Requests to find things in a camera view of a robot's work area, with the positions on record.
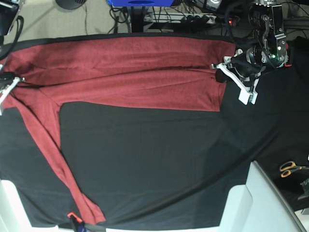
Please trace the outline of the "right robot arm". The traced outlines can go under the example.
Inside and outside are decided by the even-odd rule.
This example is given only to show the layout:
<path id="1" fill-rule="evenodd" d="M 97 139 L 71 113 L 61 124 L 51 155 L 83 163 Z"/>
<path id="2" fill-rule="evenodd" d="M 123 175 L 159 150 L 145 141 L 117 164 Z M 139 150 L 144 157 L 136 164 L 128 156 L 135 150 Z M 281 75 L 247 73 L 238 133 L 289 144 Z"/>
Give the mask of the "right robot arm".
<path id="1" fill-rule="evenodd" d="M 14 72 L 5 72 L 4 66 L 9 55 L 15 48 L 24 26 L 24 18 L 20 15 L 25 4 L 24 0 L 2 0 L 0 2 L 0 59 L 4 62 L 0 65 L 0 114 L 3 114 L 3 102 L 18 83 L 24 82 L 23 77 Z M 9 35 L 14 25 L 17 24 L 16 34 L 10 47 L 3 48 L 4 37 Z"/>

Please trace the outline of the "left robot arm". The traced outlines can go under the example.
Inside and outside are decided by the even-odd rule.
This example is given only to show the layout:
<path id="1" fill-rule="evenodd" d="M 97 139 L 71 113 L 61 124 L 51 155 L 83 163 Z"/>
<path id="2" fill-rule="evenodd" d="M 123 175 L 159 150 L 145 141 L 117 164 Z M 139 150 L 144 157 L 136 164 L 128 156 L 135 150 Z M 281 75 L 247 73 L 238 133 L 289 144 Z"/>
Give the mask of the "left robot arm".
<path id="1" fill-rule="evenodd" d="M 248 20 L 253 28 L 253 39 L 234 37 L 229 23 L 230 13 L 246 3 L 245 0 L 233 2 L 225 11 L 227 33 L 237 48 L 235 54 L 225 56 L 221 63 L 211 65 L 211 69 L 219 70 L 239 87 L 239 101 L 244 105 L 255 104 L 258 96 L 256 87 L 262 74 L 286 67 L 289 61 L 282 5 L 275 0 L 248 2 Z"/>

